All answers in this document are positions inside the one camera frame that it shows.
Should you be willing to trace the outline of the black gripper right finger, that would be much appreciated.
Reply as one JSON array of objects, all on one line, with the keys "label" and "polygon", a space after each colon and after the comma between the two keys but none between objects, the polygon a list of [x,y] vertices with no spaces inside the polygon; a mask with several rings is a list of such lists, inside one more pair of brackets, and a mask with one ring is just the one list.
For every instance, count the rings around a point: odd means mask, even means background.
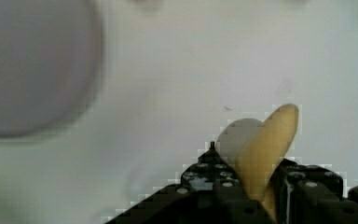
[{"label": "black gripper right finger", "polygon": [[333,171],[283,160],[270,182],[279,224],[358,224],[358,186]]}]

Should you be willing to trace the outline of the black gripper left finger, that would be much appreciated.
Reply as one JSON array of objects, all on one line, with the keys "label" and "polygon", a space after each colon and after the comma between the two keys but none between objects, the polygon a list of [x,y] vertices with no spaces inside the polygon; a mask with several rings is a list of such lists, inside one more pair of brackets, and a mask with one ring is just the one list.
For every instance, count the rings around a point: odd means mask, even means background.
[{"label": "black gripper left finger", "polygon": [[170,184],[105,224],[275,224],[249,199],[215,143]]}]

